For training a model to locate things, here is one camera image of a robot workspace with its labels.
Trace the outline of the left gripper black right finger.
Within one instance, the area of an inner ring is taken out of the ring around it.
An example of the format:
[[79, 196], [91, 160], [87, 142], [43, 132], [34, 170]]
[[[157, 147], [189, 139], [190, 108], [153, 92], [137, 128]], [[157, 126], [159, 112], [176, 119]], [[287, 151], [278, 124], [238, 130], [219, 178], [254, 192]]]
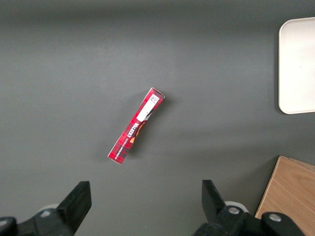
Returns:
[[202, 207], [207, 223], [195, 236], [303, 236], [298, 225], [287, 215], [266, 212], [260, 219], [238, 206], [227, 205], [211, 180], [202, 181]]

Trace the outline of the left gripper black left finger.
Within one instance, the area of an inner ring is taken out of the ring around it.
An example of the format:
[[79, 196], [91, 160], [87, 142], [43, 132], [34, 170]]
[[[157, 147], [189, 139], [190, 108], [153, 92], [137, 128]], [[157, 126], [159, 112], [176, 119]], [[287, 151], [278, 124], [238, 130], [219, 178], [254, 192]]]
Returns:
[[92, 206], [89, 181], [79, 182], [57, 205], [45, 207], [18, 223], [15, 217], [0, 218], [2, 236], [73, 236]]

